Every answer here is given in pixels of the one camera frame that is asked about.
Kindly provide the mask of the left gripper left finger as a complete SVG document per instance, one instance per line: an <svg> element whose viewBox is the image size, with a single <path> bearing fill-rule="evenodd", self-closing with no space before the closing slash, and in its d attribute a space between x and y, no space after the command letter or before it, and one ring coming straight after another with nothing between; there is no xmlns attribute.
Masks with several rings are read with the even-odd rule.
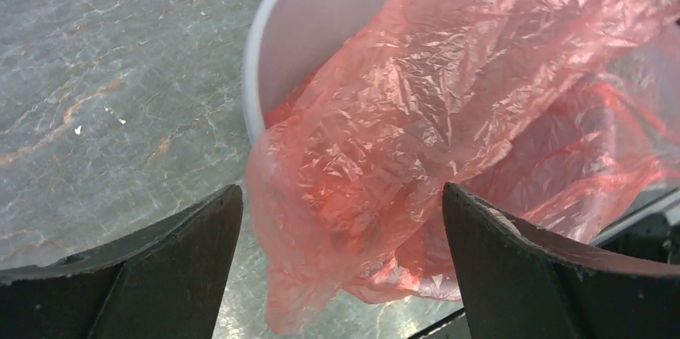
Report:
<svg viewBox="0 0 680 339"><path fill-rule="evenodd" d="M229 185L118 240L2 271L2 337L210 338L243 211Z"/></svg>

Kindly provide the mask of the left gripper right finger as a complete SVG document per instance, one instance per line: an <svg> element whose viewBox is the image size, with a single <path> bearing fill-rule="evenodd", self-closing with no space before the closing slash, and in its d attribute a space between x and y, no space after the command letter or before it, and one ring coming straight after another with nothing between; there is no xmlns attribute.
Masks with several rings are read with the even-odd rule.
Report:
<svg viewBox="0 0 680 339"><path fill-rule="evenodd" d="M678 337L676 264L571 240L457 184L442 209L472 337Z"/></svg>

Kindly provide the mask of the grey plastic trash bin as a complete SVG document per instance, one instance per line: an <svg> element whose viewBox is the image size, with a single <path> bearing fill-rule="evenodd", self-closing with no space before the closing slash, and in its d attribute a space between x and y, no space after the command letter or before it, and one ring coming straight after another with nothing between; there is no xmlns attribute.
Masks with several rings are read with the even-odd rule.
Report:
<svg viewBox="0 0 680 339"><path fill-rule="evenodd" d="M245 43L242 107L250 142L264 116L364 27L386 0L262 0Z"/></svg>

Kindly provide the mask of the red translucent trash bag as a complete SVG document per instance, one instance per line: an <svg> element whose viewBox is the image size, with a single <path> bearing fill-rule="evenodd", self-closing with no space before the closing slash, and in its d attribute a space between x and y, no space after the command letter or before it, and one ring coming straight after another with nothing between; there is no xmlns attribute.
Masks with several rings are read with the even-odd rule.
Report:
<svg viewBox="0 0 680 339"><path fill-rule="evenodd" d="M265 323L459 301L448 183L590 242L679 181L679 0L386 0L267 111L245 184Z"/></svg>

